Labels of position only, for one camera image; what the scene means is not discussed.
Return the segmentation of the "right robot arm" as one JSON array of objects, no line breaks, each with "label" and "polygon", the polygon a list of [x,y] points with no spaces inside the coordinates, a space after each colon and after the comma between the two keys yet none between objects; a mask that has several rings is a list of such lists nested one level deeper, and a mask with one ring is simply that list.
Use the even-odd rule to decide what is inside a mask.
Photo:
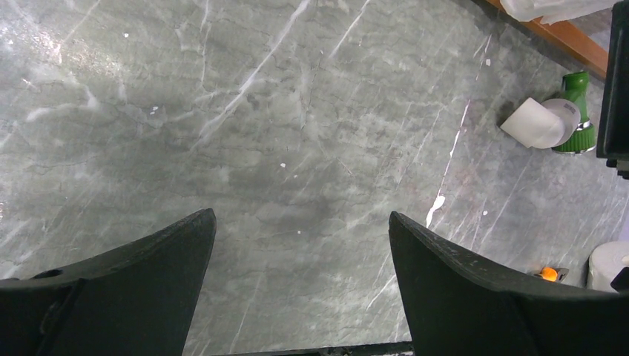
[{"label": "right robot arm", "polygon": [[612,8],[607,75],[596,156],[628,179],[628,2]]}]

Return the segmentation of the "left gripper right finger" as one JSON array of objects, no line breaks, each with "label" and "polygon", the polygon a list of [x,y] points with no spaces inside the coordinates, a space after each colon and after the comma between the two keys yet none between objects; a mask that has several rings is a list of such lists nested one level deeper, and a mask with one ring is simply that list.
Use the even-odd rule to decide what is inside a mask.
[{"label": "left gripper right finger", "polygon": [[628,295],[553,283],[389,217],[417,355],[626,355]]}]

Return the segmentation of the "plain white paper roll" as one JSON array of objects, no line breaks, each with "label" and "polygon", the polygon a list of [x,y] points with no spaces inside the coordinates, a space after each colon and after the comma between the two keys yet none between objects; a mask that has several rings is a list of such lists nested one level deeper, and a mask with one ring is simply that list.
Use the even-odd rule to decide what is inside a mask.
[{"label": "plain white paper roll", "polygon": [[618,0],[501,0],[506,13],[519,22],[541,18],[554,24],[612,8]]}]

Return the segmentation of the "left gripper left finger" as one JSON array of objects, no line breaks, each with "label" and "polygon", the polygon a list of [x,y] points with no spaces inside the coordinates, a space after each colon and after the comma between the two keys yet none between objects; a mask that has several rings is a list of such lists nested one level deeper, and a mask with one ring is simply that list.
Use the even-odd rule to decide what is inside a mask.
[{"label": "left gripper left finger", "polygon": [[1,281],[3,355],[181,355],[211,258],[214,212],[29,279]]}]

